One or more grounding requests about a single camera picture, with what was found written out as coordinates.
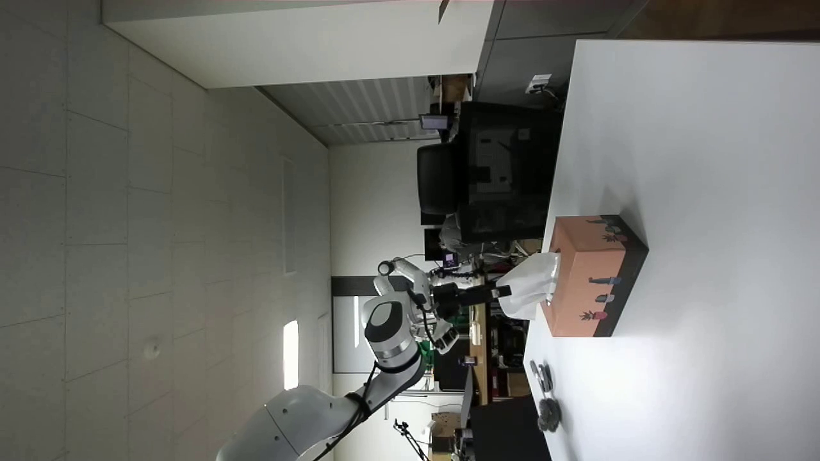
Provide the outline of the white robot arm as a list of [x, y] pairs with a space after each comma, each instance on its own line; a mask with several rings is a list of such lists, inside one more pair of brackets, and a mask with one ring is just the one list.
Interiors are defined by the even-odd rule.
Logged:
[[267, 399], [217, 449], [214, 461], [319, 461], [355, 425], [415, 386], [423, 347], [449, 354], [459, 342], [455, 315], [472, 308], [461, 290], [386, 290], [364, 304], [365, 380], [346, 395], [297, 384]]

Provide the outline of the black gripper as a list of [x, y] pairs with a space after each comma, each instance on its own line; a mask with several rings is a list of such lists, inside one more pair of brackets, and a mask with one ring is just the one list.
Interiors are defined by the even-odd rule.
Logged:
[[477, 286], [477, 298], [465, 290], [459, 290], [455, 284], [443, 284], [432, 290], [432, 304], [441, 319], [452, 319], [461, 308], [469, 304], [483, 304], [483, 308], [499, 308], [499, 298], [510, 298], [510, 286]]

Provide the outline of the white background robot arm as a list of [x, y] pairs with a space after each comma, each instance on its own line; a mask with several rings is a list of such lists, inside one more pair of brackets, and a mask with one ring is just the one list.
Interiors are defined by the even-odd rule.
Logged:
[[419, 313], [432, 313], [437, 319], [452, 319], [461, 308], [486, 304], [511, 295], [508, 284], [496, 283], [477, 286], [459, 286], [452, 283], [432, 284], [431, 276], [408, 258], [379, 262], [373, 290], [393, 293], [393, 279], [401, 279], [401, 293], [410, 295]]

